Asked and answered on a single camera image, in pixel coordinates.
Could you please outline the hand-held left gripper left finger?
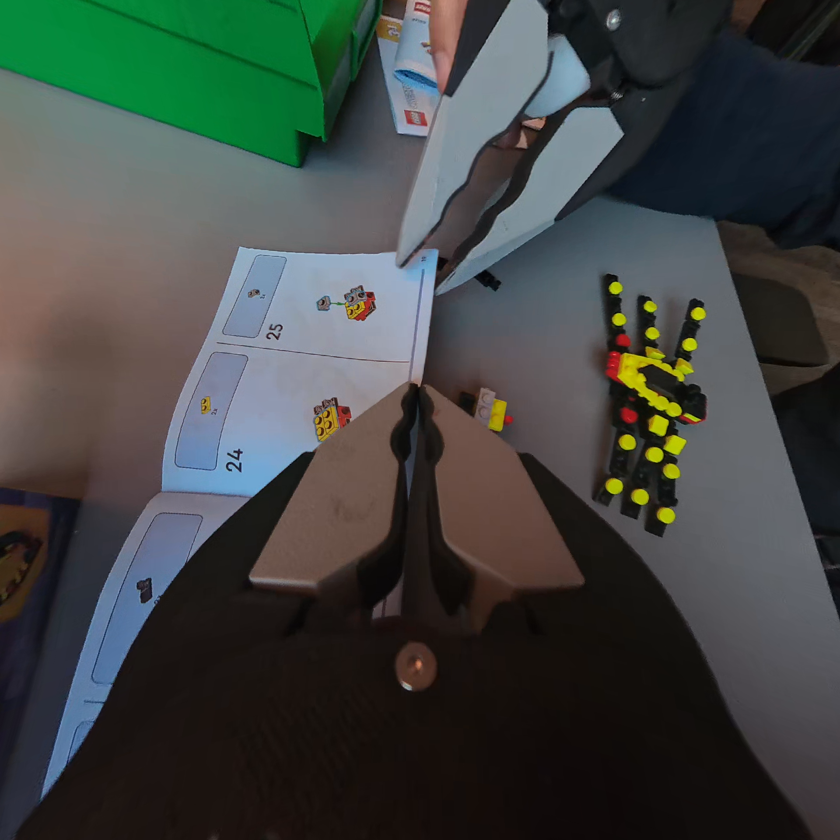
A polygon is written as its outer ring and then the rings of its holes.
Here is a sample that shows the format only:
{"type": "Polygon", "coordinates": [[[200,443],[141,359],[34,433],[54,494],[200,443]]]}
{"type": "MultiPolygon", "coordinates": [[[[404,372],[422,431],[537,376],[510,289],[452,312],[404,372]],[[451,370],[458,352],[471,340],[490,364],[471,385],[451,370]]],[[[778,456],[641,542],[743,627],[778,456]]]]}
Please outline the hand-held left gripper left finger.
{"type": "Polygon", "coordinates": [[[418,387],[398,386],[314,451],[249,573],[258,589],[372,608],[403,572],[418,387]]]}

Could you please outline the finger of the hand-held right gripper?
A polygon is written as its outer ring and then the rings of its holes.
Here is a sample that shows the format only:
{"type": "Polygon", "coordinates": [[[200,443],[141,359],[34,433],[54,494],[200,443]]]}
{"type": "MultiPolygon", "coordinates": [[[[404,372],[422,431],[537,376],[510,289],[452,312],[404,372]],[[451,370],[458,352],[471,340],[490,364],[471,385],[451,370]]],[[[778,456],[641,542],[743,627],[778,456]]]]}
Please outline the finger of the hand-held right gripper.
{"type": "Polygon", "coordinates": [[[480,156],[512,124],[532,117],[544,117],[546,124],[547,79],[562,39],[549,33],[548,2],[468,2],[454,71],[407,200],[397,265],[404,267],[426,246],[480,156]]]}
{"type": "Polygon", "coordinates": [[[585,181],[623,138],[608,107],[566,109],[548,118],[495,201],[439,274],[444,295],[551,227],[585,181]]]}

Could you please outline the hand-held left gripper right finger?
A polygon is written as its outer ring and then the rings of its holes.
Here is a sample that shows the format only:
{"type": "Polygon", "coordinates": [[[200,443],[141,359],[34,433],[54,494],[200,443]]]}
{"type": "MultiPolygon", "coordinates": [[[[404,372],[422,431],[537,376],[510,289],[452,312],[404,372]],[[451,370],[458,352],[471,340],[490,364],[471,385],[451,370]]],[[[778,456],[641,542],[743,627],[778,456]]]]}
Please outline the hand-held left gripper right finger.
{"type": "Polygon", "coordinates": [[[419,391],[430,571],[448,615],[482,631],[503,603],[585,578],[519,454],[433,387],[419,391]]]}

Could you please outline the white instruction booklet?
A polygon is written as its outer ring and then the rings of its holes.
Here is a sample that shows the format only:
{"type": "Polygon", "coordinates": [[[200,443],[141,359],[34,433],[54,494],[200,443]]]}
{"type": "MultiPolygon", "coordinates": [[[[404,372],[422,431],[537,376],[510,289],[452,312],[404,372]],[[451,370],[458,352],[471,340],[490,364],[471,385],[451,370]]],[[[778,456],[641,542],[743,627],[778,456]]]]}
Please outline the white instruction booklet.
{"type": "Polygon", "coordinates": [[[240,248],[169,426],[161,491],[92,614],[45,772],[88,735],[147,616],[186,561],[304,452],[424,372],[438,252],[240,248]]]}

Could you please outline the person's right forearm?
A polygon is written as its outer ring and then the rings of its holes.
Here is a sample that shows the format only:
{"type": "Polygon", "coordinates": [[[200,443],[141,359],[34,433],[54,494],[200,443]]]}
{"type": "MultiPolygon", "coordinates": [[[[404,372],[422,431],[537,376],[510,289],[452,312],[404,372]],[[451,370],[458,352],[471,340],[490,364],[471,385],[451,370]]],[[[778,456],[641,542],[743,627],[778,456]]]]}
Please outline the person's right forearm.
{"type": "Polygon", "coordinates": [[[839,250],[839,68],[720,34],[666,126],[608,191],[655,211],[839,250]]]}

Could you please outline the small yellow red lego assembly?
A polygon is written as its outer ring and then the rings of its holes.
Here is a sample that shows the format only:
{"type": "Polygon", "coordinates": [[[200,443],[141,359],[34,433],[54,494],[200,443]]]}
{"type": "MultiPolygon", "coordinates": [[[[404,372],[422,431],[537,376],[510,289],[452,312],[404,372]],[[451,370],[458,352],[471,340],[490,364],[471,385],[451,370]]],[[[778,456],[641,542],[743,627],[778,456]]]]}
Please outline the small yellow red lego assembly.
{"type": "Polygon", "coordinates": [[[495,434],[500,434],[512,424],[507,402],[499,399],[490,388],[480,387],[475,392],[461,391],[457,405],[477,422],[495,434]]]}

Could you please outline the black yellow lego spider model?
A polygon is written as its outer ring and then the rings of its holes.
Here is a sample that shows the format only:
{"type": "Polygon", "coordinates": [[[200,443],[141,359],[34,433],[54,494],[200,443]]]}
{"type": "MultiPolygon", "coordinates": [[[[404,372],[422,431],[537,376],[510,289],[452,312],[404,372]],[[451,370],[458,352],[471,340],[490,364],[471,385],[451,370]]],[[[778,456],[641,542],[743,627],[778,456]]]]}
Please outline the black yellow lego spider model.
{"type": "Polygon", "coordinates": [[[667,354],[659,345],[654,299],[637,297],[636,338],[627,329],[623,283],[617,275],[602,277],[602,300],[613,439],[605,477],[593,498],[605,507],[619,500],[622,515],[644,517],[646,532],[663,538],[677,519],[679,458],[687,444],[680,427],[707,419],[707,396],[691,381],[706,305],[689,299],[675,349],[667,354]]]}

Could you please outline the person's right hand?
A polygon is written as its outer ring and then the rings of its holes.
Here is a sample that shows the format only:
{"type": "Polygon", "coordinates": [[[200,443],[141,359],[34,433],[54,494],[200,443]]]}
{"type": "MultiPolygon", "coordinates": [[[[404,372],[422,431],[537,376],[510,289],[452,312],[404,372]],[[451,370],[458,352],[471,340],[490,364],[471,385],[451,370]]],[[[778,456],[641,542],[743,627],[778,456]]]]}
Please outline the person's right hand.
{"type": "Polygon", "coordinates": [[[444,94],[455,60],[468,1],[430,1],[429,40],[437,89],[444,94]]]}

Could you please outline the folded light blue instruction booklet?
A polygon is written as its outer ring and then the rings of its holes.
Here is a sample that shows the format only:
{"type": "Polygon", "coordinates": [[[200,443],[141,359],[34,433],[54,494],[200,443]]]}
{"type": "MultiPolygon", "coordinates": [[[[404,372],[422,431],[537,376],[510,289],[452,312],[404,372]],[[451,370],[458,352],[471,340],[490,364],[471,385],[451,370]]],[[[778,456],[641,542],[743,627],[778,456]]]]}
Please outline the folded light blue instruction booklet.
{"type": "Polygon", "coordinates": [[[384,2],[375,36],[399,134],[427,135],[438,105],[429,40],[430,2],[384,2]]]}

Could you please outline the green cardboard box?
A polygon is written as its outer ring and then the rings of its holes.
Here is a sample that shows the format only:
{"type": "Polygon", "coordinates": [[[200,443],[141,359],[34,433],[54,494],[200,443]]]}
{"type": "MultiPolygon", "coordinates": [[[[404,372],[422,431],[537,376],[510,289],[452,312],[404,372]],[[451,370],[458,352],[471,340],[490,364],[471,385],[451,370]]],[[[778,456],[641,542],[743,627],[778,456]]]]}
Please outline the green cardboard box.
{"type": "Polygon", "coordinates": [[[382,1],[300,1],[325,103],[342,98],[375,31],[382,1]]]}
{"type": "Polygon", "coordinates": [[[242,151],[301,166],[329,135],[300,80],[88,2],[1,2],[2,68],[242,151]]]}

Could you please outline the black chair seat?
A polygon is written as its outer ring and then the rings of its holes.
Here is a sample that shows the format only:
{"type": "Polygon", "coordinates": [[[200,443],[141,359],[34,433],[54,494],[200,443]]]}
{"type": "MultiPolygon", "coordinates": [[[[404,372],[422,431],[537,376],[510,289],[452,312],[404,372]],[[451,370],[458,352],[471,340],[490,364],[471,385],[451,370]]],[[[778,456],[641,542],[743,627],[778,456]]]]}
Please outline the black chair seat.
{"type": "Polygon", "coordinates": [[[805,369],[830,361],[803,292],[771,278],[739,273],[731,278],[760,363],[805,369]]]}

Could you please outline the dark booklet at left edge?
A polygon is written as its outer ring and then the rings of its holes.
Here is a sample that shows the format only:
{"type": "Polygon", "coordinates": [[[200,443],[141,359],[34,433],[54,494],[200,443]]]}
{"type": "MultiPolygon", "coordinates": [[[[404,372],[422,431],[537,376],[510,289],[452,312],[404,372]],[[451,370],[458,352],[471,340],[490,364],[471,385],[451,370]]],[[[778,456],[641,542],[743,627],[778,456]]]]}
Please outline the dark booklet at left edge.
{"type": "Polygon", "coordinates": [[[80,502],[1,489],[1,782],[5,782],[80,502]]]}

